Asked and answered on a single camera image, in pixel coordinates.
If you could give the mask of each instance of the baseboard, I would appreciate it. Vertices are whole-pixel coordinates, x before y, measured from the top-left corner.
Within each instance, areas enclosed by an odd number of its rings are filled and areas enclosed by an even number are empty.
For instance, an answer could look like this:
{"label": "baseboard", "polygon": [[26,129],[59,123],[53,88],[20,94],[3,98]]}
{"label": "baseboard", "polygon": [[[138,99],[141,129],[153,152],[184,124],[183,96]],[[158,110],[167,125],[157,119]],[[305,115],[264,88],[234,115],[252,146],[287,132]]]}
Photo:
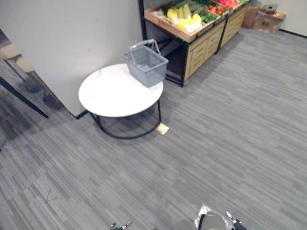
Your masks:
{"label": "baseboard", "polygon": [[75,116],[75,118],[76,118],[77,120],[79,120],[81,117],[83,117],[83,116],[86,115],[87,113],[88,113],[88,111],[85,110],[84,112],[82,112],[82,113],[80,113],[79,115]]}
{"label": "baseboard", "polygon": [[304,36],[304,35],[301,35],[301,34],[297,34],[297,33],[293,33],[293,32],[287,31],[287,30],[280,29],[280,31],[288,33],[288,34],[292,34],[292,35],[296,35],[296,36],[307,38],[307,36]]}

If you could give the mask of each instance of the white wall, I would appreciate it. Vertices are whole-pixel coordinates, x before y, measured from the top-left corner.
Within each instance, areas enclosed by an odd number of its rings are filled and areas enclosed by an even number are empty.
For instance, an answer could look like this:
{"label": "white wall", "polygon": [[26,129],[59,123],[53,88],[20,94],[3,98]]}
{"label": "white wall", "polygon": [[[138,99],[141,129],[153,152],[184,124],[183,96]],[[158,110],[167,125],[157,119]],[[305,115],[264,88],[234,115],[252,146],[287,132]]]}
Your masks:
{"label": "white wall", "polygon": [[265,4],[278,4],[277,12],[286,14],[281,28],[307,36],[307,0],[260,0]]}
{"label": "white wall", "polygon": [[0,28],[73,115],[86,76],[142,39],[137,0],[1,0]]}

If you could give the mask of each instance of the cardboard box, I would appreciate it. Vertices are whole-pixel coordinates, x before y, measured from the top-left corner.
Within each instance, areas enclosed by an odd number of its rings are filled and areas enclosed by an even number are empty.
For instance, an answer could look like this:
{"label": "cardboard box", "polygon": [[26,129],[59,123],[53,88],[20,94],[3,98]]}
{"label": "cardboard box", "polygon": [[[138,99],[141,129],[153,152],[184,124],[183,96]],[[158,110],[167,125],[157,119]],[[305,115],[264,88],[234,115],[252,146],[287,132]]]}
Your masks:
{"label": "cardboard box", "polygon": [[259,30],[271,34],[276,34],[286,15],[282,13],[266,14],[258,11],[253,22],[252,29]]}
{"label": "cardboard box", "polygon": [[261,3],[259,3],[257,6],[248,6],[248,9],[246,11],[245,17],[243,19],[242,27],[250,29],[253,25],[253,21],[256,17],[256,14],[258,10],[260,9]]}

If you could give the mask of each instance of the round white table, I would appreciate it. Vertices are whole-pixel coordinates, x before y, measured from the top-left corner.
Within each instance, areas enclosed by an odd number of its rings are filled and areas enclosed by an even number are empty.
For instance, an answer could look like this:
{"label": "round white table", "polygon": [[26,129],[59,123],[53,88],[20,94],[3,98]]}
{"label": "round white table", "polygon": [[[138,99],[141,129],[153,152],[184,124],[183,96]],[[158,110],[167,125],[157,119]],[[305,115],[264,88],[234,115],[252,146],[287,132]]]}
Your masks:
{"label": "round white table", "polygon": [[[126,64],[102,68],[88,76],[79,89],[79,100],[102,131],[119,139],[134,139],[152,132],[161,123],[160,97],[163,82],[147,88],[129,74]],[[122,137],[109,133],[100,117],[127,117],[150,108],[157,102],[159,121],[145,133]]]}

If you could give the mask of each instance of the small yellow card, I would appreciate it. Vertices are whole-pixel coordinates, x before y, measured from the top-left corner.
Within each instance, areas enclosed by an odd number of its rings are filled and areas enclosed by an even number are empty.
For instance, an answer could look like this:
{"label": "small yellow card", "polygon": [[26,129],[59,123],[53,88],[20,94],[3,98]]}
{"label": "small yellow card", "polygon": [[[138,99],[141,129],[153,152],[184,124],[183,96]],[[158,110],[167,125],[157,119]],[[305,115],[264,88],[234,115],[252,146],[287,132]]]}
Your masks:
{"label": "small yellow card", "polygon": [[164,135],[164,134],[169,130],[169,127],[167,127],[166,125],[160,123],[160,124],[158,125],[158,127],[155,128],[155,130],[156,130],[158,133]]}

